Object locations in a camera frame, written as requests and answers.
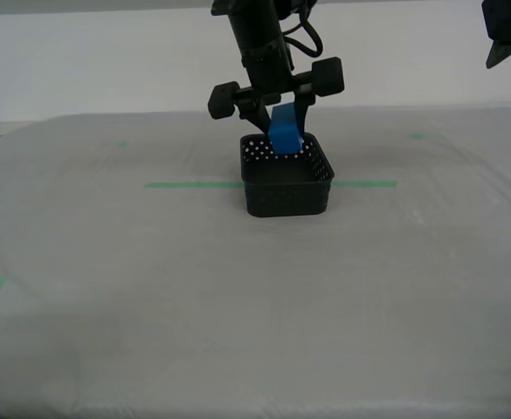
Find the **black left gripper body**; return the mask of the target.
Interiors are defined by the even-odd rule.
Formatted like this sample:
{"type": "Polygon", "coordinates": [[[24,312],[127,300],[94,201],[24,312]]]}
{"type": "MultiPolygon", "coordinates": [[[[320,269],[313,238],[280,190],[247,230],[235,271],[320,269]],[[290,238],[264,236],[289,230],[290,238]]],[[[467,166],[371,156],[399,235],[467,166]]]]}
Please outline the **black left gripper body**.
{"type": "Polygon", "coordinates": [[[485,0],[481,8],[488,37],[511,42],[511,0],[485,0]]]}

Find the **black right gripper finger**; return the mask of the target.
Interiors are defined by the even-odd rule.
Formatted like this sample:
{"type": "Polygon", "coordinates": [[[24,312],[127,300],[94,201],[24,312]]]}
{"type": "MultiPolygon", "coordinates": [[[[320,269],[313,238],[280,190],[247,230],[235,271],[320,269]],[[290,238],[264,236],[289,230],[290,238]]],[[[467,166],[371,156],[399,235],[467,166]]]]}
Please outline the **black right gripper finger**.
{"type": "Polygon", "coordinates": [[[232,81],[213,88],[208,110],[212,119],[220,120],[231,117],[238,109],[241,120],[248,120],[263,134],[268,134],[271,125],[265,102],[268,96],[274,99],[277,93],[261,86],[241,87],[232,81]]]}
{"type": "Polygon", "coordinates": [[[342,61],[338,57],[315,61],[310,71],[293,76],[293,111],[299,140],[296,153],[303,149],[307,111],[316,98],[336,95],[344,89],[342,61]]]}

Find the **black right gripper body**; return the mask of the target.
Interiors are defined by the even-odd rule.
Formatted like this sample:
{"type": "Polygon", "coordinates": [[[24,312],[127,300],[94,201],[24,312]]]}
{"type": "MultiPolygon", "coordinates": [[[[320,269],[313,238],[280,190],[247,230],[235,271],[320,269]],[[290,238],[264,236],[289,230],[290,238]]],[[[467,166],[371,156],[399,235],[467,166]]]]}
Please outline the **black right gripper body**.
{"type": "Polygon", "coordinates": [[[283,93],[295,92],[298,83],[293,75],[293,62],[285,43],[264,43],[262,45],[238,45],[241,62],[251,86],[249,93],[237,96],[241,109],[256,109],[270,97],[275,100],[283,93]]]}

